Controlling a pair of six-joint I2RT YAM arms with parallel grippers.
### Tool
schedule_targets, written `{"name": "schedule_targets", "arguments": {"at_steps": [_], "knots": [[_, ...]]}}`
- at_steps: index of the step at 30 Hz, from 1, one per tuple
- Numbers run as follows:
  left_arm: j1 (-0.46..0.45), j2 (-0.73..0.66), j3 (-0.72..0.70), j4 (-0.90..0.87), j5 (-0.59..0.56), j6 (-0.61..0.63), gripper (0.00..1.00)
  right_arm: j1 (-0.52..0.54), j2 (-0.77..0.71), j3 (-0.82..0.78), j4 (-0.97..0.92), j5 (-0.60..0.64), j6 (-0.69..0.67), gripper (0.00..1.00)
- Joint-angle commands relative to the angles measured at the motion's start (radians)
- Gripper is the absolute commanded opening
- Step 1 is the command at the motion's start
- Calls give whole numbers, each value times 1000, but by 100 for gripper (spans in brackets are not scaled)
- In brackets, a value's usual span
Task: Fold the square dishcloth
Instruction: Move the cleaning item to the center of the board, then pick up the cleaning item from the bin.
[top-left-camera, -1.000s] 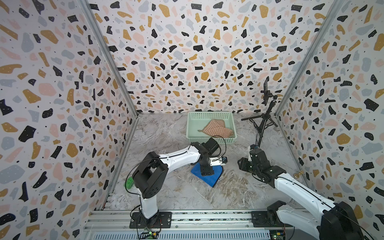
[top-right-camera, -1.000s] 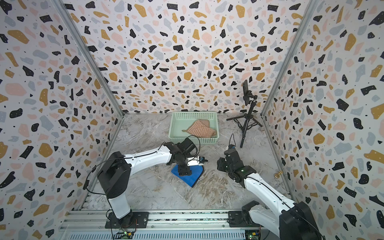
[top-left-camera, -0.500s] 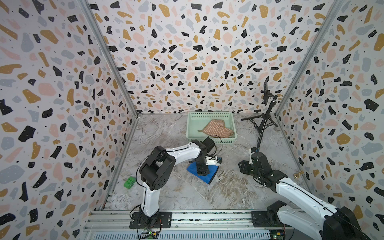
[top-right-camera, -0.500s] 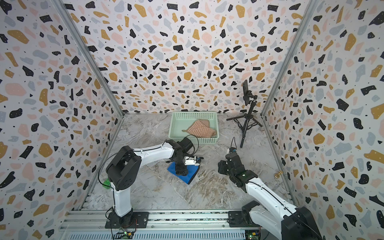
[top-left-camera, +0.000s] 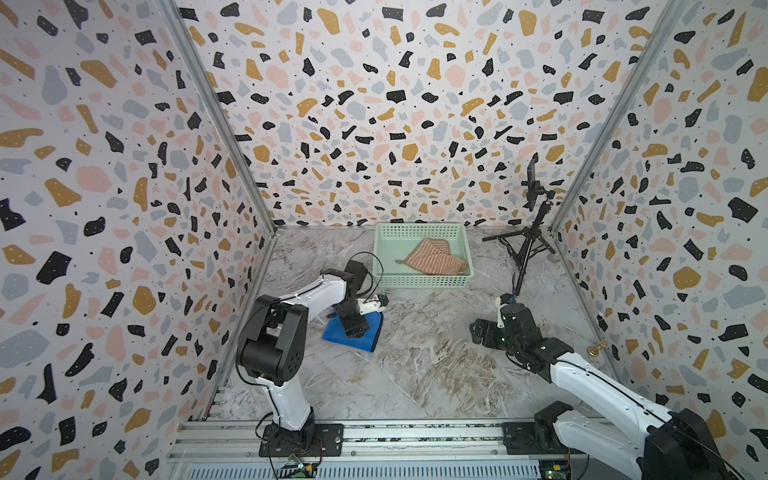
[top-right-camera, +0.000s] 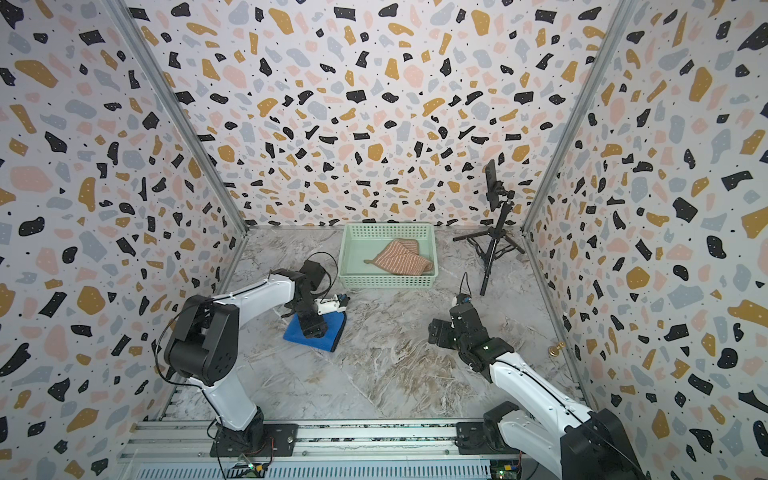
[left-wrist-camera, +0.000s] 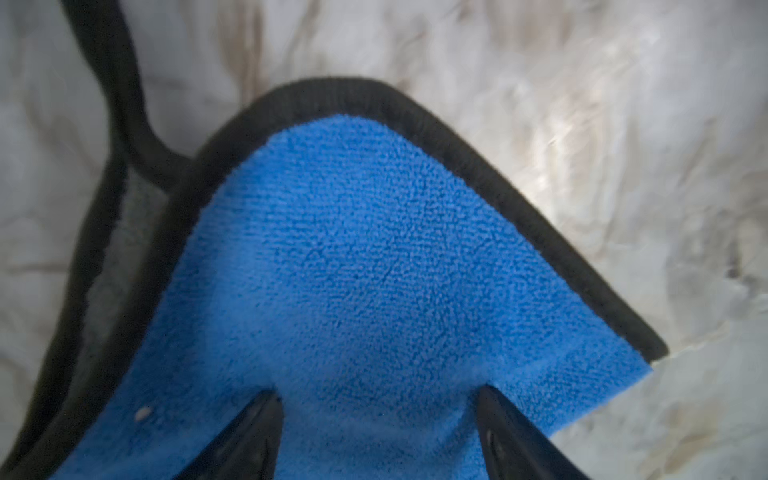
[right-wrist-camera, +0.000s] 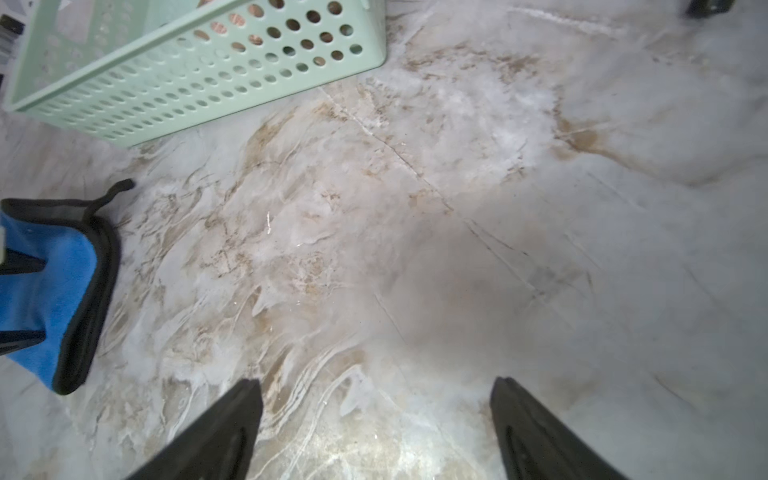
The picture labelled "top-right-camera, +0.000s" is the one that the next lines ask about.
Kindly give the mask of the pink striped dishcloth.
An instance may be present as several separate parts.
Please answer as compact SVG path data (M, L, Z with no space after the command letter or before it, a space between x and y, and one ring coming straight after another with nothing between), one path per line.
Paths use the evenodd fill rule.
M434 263L420 254L419 242L415 239L394 239L372 260L364 263L400 276L422 276L434 270Z

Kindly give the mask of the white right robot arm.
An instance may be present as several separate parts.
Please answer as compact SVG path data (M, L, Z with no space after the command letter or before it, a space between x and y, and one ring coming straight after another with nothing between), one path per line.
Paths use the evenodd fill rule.
M460 295L449 314L447 321L431 321L429 343L456 351L472 371L511 397L487 411L481 423L458 427L461 453L525 453L559 479L647 478L614 413L568 397L506 341L490 337L468 296Z

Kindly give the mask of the blue dishcloth with black trim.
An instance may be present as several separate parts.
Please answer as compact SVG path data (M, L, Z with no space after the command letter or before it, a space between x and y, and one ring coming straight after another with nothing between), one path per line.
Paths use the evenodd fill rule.
M328 330L323 337L306 338L300 328L299 318L294 314L285 330L285 341L308 346L326 352L334 352L343 334L347 315L345 312L330 312L323 316L328 325Z

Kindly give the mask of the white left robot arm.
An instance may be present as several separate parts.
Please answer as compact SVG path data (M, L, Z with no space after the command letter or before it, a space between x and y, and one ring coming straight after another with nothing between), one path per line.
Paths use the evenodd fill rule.
M249 397L236 371L241 328L263 313L284 306L290 322L286 340L319 350L336 349L346 324L346 294L330 295L321 286L330 278L313 260L299 270L276 269L266 279L214 297L193 295L160 335L154 353L178 374L177 385L198 389L214 412L216 433L210 454L277 454L278 441L264 425L264 414Z

